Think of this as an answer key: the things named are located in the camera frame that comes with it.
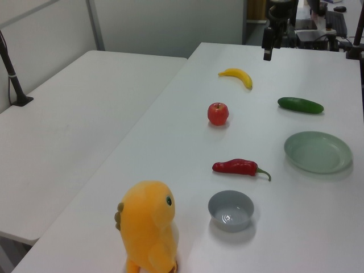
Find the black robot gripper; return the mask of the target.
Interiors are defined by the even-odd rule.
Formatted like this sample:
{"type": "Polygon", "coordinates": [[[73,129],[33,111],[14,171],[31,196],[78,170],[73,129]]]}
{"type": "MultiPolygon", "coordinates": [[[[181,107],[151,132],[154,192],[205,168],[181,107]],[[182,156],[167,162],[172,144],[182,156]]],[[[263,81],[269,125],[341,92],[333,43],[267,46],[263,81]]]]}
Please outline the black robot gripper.
{"type": "Polygon", "coordinates": [[[264,29],[263,33],[263,60],[270,61],[272,56],[272,42],[274,48],[281,48],[282,39],[285,35],[288,19],[291,16],[291,1],[290,0],[273,0],[266,3],[266,17],[269,21],[269,27],[264,29]]]}

